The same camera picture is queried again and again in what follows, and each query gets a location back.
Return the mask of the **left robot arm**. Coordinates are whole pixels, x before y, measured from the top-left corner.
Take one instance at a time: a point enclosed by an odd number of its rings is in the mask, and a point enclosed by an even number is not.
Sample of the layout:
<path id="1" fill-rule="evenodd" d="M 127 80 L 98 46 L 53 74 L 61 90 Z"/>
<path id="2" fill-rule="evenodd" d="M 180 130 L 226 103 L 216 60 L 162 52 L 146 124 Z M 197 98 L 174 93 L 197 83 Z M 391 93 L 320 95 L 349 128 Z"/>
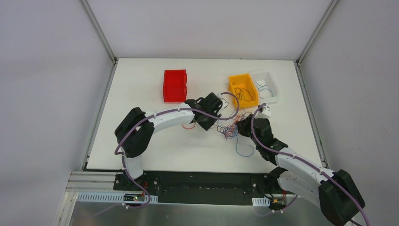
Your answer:
<path id="1" fill-rule="evenodd" d="M 126 115 L 114 135 L 118 145 L 115 155 L 122 155 L 123 170 L 128 173 L 125 183 L 131 190 L 143 186 L 141 155 L 149 146 L 152 136 L 164 129 L 182 124 L 196 123 L 209 130 L 218 118 L 223 100 L 214 93 L 198 99 L 187 99 L 172 109 L 145 112 L 135 107 Z"/>

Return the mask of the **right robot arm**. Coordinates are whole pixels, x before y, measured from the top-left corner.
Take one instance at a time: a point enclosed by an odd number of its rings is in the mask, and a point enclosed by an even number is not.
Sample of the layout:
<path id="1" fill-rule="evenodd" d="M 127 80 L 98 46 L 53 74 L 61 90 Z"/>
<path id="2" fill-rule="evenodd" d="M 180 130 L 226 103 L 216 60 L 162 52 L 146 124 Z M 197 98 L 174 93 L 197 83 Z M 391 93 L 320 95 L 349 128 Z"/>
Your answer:
<path id="1" fill-rule="evenodd" d="M 241 136 L 250 138 L 261 157 L 275 165 L 268 173 L 267 187 L 295 193 L 320 208 L 335 226 L 343 226 L 366 206 L 352 177 L 345 170 L 333 171 L 305 159 L 274 137 L 270 121 L 252 114 L 237 121 Z"/>

